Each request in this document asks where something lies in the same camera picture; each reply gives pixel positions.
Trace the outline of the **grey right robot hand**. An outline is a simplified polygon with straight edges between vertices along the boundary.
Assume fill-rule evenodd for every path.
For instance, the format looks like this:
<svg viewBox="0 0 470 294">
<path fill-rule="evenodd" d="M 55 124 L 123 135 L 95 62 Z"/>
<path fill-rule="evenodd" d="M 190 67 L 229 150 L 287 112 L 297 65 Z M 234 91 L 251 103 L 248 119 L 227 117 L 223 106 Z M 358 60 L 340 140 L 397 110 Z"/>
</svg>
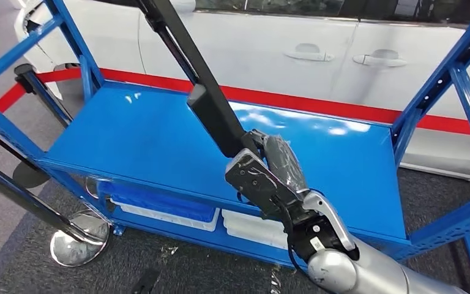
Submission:
<svg viewBox="0 0 470 294">
<path fill-rule="evenodd" d="M 308 191 L 308 185 L 299 161 L 288 141 L 281 135 L 268 135 L 253 129 L 248 132 L 269 170 L 297 194 Z"/>
</svg>

